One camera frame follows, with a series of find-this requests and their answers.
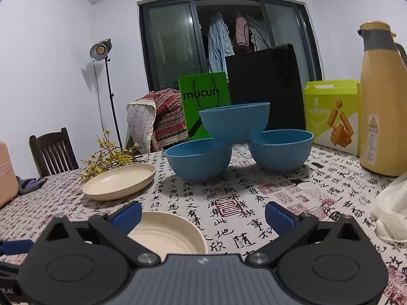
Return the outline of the cream plate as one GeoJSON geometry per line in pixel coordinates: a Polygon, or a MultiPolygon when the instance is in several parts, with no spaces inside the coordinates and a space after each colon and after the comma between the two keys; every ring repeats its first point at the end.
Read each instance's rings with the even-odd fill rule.
{"type": "Polygon", "coordinates": [[[82,192],[95,201],[117,200],[146,188],[155,174],[153,164],[129,164],[95,176],[83,185],[82,192]]]}
{"type": "Polygon", "coordinates": [[[168,254],[207,255],[203,234],[186,218],[172,213],[144,211],[128,237],[156,253],[162,261],[168,254]]]}

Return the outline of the blue bowl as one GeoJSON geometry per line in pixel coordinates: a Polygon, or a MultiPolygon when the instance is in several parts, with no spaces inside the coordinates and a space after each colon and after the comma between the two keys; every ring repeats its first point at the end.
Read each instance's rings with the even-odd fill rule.
{"type": "Polygon", "coordinates": [[[165,155],[178,177],[188,182],[205,182],[226,171],[232,145],[216,139],[200,139],[175,145],[165,155]]]}
{"type": "Polygon", "coordinates": [[[246,103],[211,108],[199,112],[206,131],[225,144],[252,141],[268,124],[270,103],[246,103]]]}
{"type": "Polygon", "coordinates": [[[263,131],[248,144],[255,162],[275,174],[287,174],[308,159],[313,133],[301,129],[263,131]]]}

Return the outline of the blue bowl top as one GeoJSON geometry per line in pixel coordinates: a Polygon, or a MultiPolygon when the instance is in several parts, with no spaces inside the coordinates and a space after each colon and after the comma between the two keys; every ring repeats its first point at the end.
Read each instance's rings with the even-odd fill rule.
{"type": "Polygon", "coordinates": [[[268,124],[270,103],[246,103],[211,108],[199,112],[206,131],[225,144],[252,141],[268,124]]]}

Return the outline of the pink small suitcase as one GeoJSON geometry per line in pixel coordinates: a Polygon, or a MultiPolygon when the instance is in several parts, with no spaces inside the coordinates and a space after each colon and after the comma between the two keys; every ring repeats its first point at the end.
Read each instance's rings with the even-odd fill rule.
{"type": "Polygon", "coordinates": [[[12,167],[7,145],[0,142],[0,207],[13,200],[19,192],[19,185],[12,167]]]}

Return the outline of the calligraphy print tablecloth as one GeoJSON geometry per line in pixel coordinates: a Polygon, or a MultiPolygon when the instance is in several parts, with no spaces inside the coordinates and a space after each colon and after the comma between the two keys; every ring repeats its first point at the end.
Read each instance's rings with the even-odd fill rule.
{"type": "Polygon", "coordinates": [[[406,247],[380,240],[370,214],[371,203],[392,180],[365,170],[356,157],[314,146],[301,168],[280,176],[260,168],[248,148],[237,145],[228,169],[203,184],[176,176],[162,152],[146,154],[143,161],[156,167],[154,182],[115,201],[87,198],[77,170],[49,177],[42,188],[16,197],[1,209],[1,239],[35,240],[57,214],[86,220],[136,200],[146,211],[189,220],[201,230],[211,253],[247,256],[276,237],[264,215],[265,205],[274,201],[295,214],[307,211],[322,221],[342,215],[356,219],[388,267],[382,304],[406,303],[406,247]]]}

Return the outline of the yellow flower branch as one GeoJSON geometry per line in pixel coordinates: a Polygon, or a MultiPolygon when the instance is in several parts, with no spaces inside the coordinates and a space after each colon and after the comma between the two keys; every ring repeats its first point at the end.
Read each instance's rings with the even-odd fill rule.
{"type": "Polygon", "coordinates": [[[108,129],[104,129],[102,137],[97,136],[97,143],[99,151],[89,159],[81,160],[85,167],[80,174],[80,179],[84,182],[110,170],[140,162],[139,144],[131,141],[129,147],[121,148],[110,140],[108,129]]]}

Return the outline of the dark wooden chair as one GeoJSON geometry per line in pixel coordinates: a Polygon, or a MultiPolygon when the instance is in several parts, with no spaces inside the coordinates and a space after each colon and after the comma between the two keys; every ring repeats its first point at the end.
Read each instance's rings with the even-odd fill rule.
{"type": "Polygon", "coordinates": [[[79,168],[68,130],[30,136],[29,146],[40,177],[60,174],[79,168]]]}

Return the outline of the white plastic bag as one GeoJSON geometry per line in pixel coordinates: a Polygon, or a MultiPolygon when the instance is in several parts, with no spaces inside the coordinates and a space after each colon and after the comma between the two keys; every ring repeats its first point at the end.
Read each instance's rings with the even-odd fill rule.
{"type": "Polygon", "coordinates": [[[406,173],[396,178],[372,203],[375,233],[384,242],[406,247],[406,173]]]}

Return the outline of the chair with patterned blanket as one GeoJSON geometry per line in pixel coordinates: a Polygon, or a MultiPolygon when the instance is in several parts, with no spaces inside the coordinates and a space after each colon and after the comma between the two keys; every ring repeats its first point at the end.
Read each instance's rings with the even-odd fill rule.
{"type": "Polygon", "coordinates": [[[139,153],[162,151],[188,140],[181,93],[177,89],[152,91],[127,104],[126,147],[139,153]]]}

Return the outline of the yellow-green snack box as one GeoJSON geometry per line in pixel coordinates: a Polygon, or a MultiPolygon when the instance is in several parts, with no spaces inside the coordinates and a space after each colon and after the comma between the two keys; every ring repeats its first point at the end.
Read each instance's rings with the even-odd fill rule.
{"type": "Polygon", "coordinates": [[[314,134],[315,144],[359,155],[359,88],[356,80],[306,83],[306,129],[314,134]]]}

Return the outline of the black paper bag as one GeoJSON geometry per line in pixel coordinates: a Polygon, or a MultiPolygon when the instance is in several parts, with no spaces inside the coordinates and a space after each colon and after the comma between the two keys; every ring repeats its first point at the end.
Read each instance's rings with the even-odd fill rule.
{"type": "Polygon", "coordinates": [[[228,56],[226,67],[233,105],[269,102],[267,130],[306,129],[293,44],[228,56]]]}

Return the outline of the green mucun paper bag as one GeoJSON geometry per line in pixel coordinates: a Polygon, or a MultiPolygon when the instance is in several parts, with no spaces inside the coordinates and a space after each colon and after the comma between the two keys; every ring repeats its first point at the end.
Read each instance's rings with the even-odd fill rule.
{"type": "Polygon", "coordinates": [[[207,139],[199,112],[230,105],[226,73],[215,72],[179,77],[179,90],[186,121],[188,140],[207,139]]]}

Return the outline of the light blue hanging shirt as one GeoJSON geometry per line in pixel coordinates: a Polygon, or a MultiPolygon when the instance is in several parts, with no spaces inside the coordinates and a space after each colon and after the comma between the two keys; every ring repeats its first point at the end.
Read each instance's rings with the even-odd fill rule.
{"type": "Polygon", "coordinates": [[[208,61],[210,72],[227,73],[226,57],[233,56],[234,50],[229,37],[228,26],[220,12],[215,13],[208,28],[208,61]]]}

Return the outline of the pink hanging garment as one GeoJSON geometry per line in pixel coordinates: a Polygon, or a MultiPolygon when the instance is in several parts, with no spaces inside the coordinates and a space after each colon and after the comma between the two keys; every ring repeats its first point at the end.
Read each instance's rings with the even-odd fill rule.
{"type": "Polygon", "coordinates": [[[236,18],[235,42],[238,47],[249,47],[248,22],[241,14],[238,14],[236,18]]]}

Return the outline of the black sliding window frame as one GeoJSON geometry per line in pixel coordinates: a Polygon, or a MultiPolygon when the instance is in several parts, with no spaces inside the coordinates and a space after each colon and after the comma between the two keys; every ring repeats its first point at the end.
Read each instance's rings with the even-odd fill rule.
{"type": "Polygon", "coordinates": [[[210,71],[208,28],[217,12],[228,26],[234,55],[291,43],[302,83],[322,79],[317,43],[304,4],[284,0],[160,0],[139,7],[151,91],[177,89],[179,77],[210,71]],[[248,22],[248,48],[235,42],[238,14],[248,22]]]}

